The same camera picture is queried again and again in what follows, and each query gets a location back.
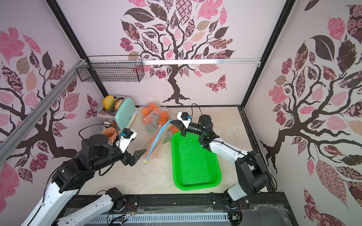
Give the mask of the green plastic basket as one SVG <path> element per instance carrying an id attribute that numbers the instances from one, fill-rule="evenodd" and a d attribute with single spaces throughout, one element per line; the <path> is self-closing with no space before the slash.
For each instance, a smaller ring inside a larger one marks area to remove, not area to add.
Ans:
<path id="1" fill-rule="evenodd" d="M 222 174 L 216 154 L 204 149 L 199 136 L 180 132 L 171 139 L 173 181 L 183 191 L 212 188 L 221 182 Z"/>

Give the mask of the blue-zip clear bag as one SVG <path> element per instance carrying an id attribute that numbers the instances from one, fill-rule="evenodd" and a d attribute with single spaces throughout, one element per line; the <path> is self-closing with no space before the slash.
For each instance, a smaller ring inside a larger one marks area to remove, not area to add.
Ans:
<path id="1" fill-rule="evenodd" d="M 174 133 L 179 131 L 174 125 L 171 124 L 171 120 L 167 121 L 156 133 L 156 136 L 150 141 L 150 144 L 146 150 L 146 157 L 143 165 L 146 165 L 157 153 L 158 149 L 163 144 L 170 142 Z"/>

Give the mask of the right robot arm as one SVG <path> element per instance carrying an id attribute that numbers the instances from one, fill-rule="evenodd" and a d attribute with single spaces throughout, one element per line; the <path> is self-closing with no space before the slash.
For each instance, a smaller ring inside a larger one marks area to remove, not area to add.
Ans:
<path id="1" fill-rule="evenodd" d="M 171 124 L 181 131 L 183 137 L 188 133 L 198 135 L 202 148 L 235 165 L 238 182 L 224 192 L 228 201 L 255 195 L 272 182 L 273 177 L 259 152 L 248 152 L 225 142 L 213 131 L 209 115 L 201 115 L 198 123 L 191 120 L 187 112 L 179 112 L 177 120 L 171 120 Z"/>

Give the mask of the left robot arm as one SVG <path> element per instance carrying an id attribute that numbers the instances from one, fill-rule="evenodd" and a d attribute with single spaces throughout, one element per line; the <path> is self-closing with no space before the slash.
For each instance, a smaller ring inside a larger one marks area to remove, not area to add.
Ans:
<path id="1" fill-rule="evenodd" d="M 93 218 L 110 210 L 120 211 L 125 206 L 125 197 L 116 187 L 110 188 L 104 195 L 80 210 L 59 218 L 60 212 L 68 201 L 75 196 L 83 185 L 94 178 L 96 171 L 111 167 L 121 161 L 124 165 L 134 166 L 146 153 L 146 149 L 127 152 L 127 147 L 136 133 L 121 137 L 114 145 L 103 134 L 96 134 L 82 140 L 82 149 L 71 160 L 63 162 L 49 178 L 42 199 L 23 222 L 24 226 L 83 226 Z"/>

